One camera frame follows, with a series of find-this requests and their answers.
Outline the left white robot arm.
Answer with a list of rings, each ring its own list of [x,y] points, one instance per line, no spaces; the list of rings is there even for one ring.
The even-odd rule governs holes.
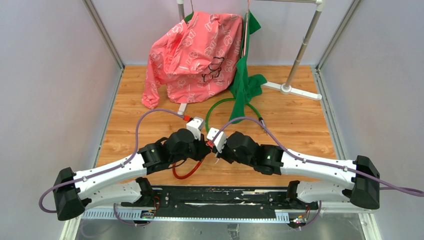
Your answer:
[[[57,219],[67,221],[88,209],[109,204],[156,204],[159,199],[147,175],[168,170],[179,161],[202,161],[210,152],[202,133],[196,136],[181,128],[133,155],[101,167],[76,172],[64,168],[53,190]]]

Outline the pink patterned jacket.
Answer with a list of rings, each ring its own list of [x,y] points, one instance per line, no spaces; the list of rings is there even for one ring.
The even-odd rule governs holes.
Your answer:
[[[141,102],[159,105],[159,88],[169,100],[199,103],[226,90],[234,80],[244,20],[238,14],[195,11],[150,48]]]

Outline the white metal clothes rack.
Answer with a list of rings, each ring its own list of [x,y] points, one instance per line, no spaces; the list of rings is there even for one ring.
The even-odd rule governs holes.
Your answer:
[[[260,0],[260,1],[267,1],[267,2],[288,2],[288,3],[308,3],[308,4],[314,4],[316,5],[315,12],[313,14],[313,17],[311,19],[311,22],[309,24],[309,27],[307,29],[307,32],[302,40],[302,44],[300,46],[300,49],[297,53],[297,56],[294,60],[294,63],[291,67],[291,70],[289,72],[289,75],[287,77],[287,80],[283,84],[278,84],[274,82],[267,81],[262,86],[276,90],[281,92],[283,95],[295,95],[299,97],[303,97],[306,99],[314,100],[314,101],[320,101],[322,99],[322,95],[318,93],[312,93],[309,91],[301,90],[298,88],[292,87],[292,81],[296,75],[296,72],[300,66],[301,60],[304,56],[304,53],[307,49],[308,43],[311,39],[311,36],[316,28],[316,25],[319,21],[319,18],[325,8],[326,0]],[[246,0],[247,7],[246,7],[246,14],[245,14],[245,30],[244,30],[244,46],[242,48],[242,57],[246,54],[247,51],[247,37],[248,37],[248,23],[249,23],[249,14],[250,14],[250,0]],[[186,15],[185,15],[185,7],[184,7],[184,0],[176,0],[176,4],[178,7],[178,13],[180,20],[184,21]],[[183,115],[187,109],[187,103],[181,103],[178,108],[178,114]]]

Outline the green cloth garment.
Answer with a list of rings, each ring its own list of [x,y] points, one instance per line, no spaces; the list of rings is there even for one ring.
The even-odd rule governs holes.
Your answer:
[[[249,76],[248,73],[248,53],[250,36],[261,28],[261,25],[248,11],[245,15],[243,36],[241,39],[240,58],[236,63],[236,73],[233,83],[230,85],[229,90],[233,95],[234,106],[230,115],[230,120],[244,117],[245,106],[251,108],[256,114],[260,122],[264,122],[259,111],[250,104],[252,98],[262,94],[262,85],[267,82],[266,78],[262,74],[255,74]]]

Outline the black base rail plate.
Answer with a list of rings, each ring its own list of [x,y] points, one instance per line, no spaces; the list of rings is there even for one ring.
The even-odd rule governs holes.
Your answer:
[[[157,217],[202,219],[271,219],[276,211],[317,210],[318,203],[287,197],[283,186],[155,185],[149,203],[121,202],[120,207],[159,206]]]

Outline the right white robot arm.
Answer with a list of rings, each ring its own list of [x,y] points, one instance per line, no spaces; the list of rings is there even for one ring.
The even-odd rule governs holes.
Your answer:
[[[316,201],[350,202],[368,210],[380,208],[380,173],[371,159],[334,160],[303,154],[277,145],[258,144],[250,136],[234,132],[227,136],[216,128],[207,133],[207,144],[216,156],[237,162],[263,175],[298,175],[315,182],[294,180],[287,187],[286,204],[298,209]]]

